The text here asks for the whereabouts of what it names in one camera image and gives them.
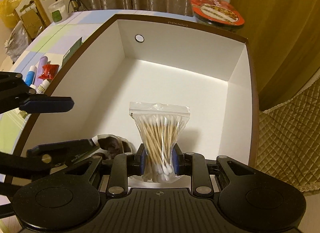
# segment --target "lip balm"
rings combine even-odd
[[[27,86],[32,85],[33,81],[35,80],[36,72],[37,72],[37,67],[31,66],[24,80]]]

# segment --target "red packet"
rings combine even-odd
[[[59,65],[46,64],[42,68],[43,73],[38,78],[52,80],[58,71]]]

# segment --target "metal screw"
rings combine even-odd
[[[113,187],[109,188],[109,192],[111,194],[120,194],[120,193],[123,193],[123,191],[124,191],[124,189],[119,186],[113,186]]]
[[[35,93],[36,93],[36,91],[33,88],[29,89],[29,94],[34,95]]]
[[[44,154],[41,157],[41,161],[43,161],[44,163],[50,163],[52,161],[52,158],[50,155]]]
[[[211,189],[207,186],[200,186],[196,188],[196,192],[199,194],[209,194],[211,192]]]

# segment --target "beige quilted cover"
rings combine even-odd
[[[305,195],[320,192],[320,79],[287,102],[260,112],[257,169]]]

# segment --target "white jar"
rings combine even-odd
[[[47,90],[47,88],[48,88],[49,85],[50,85],[50,82],[49,82],[47,79],[45,79],[45,80],[42,82],[42,84],[40,84],[40,85],[38,86],[38,88],[37,88],[37,90],[36,90],[37,94],[43,94],[43,93]]]
[[[48,7],[52,20],[55,24],[65,21],[69,17],[66,5],[63,0],[58,0]]]

